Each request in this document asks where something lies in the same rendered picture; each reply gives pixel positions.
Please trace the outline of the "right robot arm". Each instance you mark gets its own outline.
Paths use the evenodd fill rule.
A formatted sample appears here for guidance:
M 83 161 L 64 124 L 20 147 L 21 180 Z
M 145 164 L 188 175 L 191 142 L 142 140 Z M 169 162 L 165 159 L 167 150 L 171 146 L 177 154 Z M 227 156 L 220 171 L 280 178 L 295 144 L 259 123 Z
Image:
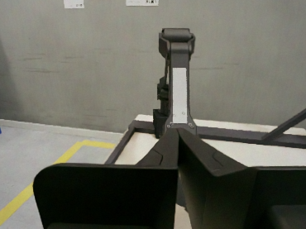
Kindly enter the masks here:
M 184 128 L 199 137 L 189 110 L 189 61 L 191 46 L 193 54 L 195 45 L 195 36 L 189 33 L 189 28 L 162 28 L 159 32 L 159 53 L 165 58 L 165 76 L 157 84 L 158 111 L 161 117 L 168 116 L 160 138 L 169 128 Z M 176 204 L 186 208 L 180 177 Z

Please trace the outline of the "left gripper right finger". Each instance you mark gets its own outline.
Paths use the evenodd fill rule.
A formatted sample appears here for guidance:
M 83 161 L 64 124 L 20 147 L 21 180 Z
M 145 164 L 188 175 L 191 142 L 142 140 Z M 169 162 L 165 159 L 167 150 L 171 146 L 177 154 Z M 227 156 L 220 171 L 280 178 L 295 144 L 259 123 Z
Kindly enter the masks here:
M 248 167 L 186 129 L 176 130 L 192 229 L 259 229 L 267 208 L 306 205 L 306 165 Z

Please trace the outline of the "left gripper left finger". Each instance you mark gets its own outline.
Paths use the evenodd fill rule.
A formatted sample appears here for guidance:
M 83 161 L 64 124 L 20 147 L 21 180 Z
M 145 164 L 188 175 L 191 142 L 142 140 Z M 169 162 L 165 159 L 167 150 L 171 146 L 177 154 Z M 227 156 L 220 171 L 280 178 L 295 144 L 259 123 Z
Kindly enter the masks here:
M 169 128 L 134 165 L 45 167 L 32 185 L 43 229 L 53 222 L 175 229 L 178 155 L 179 134 Z

